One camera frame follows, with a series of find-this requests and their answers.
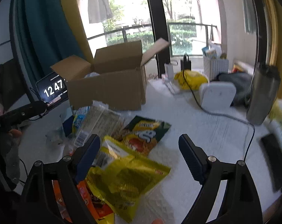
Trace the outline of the clear cookie sleeve package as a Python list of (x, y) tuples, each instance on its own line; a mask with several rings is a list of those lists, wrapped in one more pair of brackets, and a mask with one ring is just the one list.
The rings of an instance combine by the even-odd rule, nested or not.
[(92, 134), (102, 139), (112, 136), (120, 130), (125, 119), (119, 114), (103, 106), (91, 105), (80, 127), (75, 134), (74, 147), (82, 147)]

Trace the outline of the tablet showing clock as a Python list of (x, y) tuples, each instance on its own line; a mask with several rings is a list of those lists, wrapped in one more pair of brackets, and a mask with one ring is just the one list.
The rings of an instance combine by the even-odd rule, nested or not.
[(36, 88), (41, 100), (47, 104), (48, 110), (68, 100), (66, 80), (56, 72), (51, 72), (37, 81)]

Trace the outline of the black smartphone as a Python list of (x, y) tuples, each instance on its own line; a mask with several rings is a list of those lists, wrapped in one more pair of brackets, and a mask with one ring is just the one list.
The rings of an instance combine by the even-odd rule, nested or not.
[(274, 192), (282, 189), (282, 148), (272, 133), (263, 136), (260, 147), (266, 159)]

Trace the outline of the orange snack bag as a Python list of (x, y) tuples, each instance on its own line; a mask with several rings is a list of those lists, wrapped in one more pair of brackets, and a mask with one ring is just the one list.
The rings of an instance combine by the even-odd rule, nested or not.
[[(53, 190), (56, 197), (56, 202), (58, 204), (58, 208), (60, 214), (63, 219), (72, 223), (72, 220), (66, 210), (66, 206), (61, 195), (61, 190), (59, 188), (58, 181), (52, 181)], [(97, 223), (114, 223), (115, 214), (110, 208), (108, 204), (103, 202), (101, 199), (93, 195), (86, 180), (81, 181), (77, 185), (77, 189), (79, 190), (81, 197), (83, 198), (88, 210), (91, 212), (91, 215), (95, 218)]]

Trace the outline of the blue snack bag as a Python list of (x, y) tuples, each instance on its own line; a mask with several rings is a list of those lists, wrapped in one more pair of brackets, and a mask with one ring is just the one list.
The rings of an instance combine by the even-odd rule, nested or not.
[(85, 106), (75, 111), (74, 120), (72, 124), (72, 133), (73, 134), (76, 134), (77, 130), (81, 127), (81, 124), (84, 121), (85, 116), (87, 115), (89, 109), (90, 109), (89, 106)]

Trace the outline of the yellow snack bag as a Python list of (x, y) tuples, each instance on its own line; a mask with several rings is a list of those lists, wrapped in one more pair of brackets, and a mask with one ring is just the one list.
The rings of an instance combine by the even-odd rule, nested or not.
[(125, 220), (133, 221), (140, 198), (171, 168), (148, 159), (110, 136), (104, 136), (86, 182), (95, 197)]

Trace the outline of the teal curtain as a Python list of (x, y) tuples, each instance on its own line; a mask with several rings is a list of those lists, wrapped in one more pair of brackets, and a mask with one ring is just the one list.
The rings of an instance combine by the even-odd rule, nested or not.
[(32, 85), (51, 66), (72, 55), (84, 57), (67, 22), (61, 0), (15, 0), (18, 42)]

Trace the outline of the open cardboard box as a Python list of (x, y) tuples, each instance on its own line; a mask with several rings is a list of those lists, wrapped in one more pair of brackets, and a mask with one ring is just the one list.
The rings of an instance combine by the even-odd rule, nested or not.
[(141, 41), (131, 41), (96, 50), (93, 63), (72, 55), (51, 66), (66, 80), (70, 105), (74, 109), (93, 101), (112, 110), (140, 110), (146, 98), (144, 66), (169, 46), (160, 38), (145, 52)]

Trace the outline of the white paper box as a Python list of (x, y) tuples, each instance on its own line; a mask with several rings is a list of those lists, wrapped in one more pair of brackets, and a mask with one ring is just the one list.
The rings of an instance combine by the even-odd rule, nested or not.
[(203, 83), (198, 90), (200, 106), (207, 111), (229, 108), (236, 92), (237, 88), (233, 83), (222, 81)]

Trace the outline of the grey cloth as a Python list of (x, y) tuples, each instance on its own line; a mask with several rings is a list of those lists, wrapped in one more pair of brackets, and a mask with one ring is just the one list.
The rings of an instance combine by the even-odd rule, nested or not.
[(215, 81), (233, 83), (237, 89), (232, 105), (249, 107), (253, 77), (246, 72), (220, 73)]

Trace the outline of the steel thermos bottle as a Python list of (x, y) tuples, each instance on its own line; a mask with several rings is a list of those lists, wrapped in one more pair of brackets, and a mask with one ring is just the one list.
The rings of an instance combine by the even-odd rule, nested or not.
[(269, 114), (277, 96), (281, 77), (278, 68), (260, 65), (254, 72), (247, 120), (253, 125), (261, 125)]

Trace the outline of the white lattice basket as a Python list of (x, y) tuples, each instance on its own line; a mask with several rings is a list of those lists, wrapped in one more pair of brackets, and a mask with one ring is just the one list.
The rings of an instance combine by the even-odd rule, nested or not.
[(204, 74), (209, 81), (214, 80), (218, 74), (227, 73), (229, 69), (229, 61), (227, 59), (210, 59), (203, 56)]

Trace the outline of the hanging grey shirt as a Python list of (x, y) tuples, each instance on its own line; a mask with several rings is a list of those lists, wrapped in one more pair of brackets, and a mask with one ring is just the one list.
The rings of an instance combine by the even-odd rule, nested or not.
[(113, 17), (108, 0), (88, 0), (89, 23), (104, 22)]

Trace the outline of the black power adapter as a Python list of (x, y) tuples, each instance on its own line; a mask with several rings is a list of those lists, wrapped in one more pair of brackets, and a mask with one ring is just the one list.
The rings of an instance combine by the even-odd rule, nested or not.
[(181, 71), (191, 70), (191, 60), (180, 60)]

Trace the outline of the black window frame post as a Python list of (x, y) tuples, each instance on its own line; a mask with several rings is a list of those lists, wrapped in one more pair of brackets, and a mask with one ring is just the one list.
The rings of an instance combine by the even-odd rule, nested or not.
[[(154, 35), (154, 41), (162, 38), (168, 41), (168, 27), (164, 11), (164, 5), (162, 0), (147, 0), (149, 5), (149, 13), (151, 16), (152, 31)], [(170, 63), (170, 48), (163, 49), (156, 55), (157, 69), (159, 78), (162, 74), (165, 74), (164, 64)]]

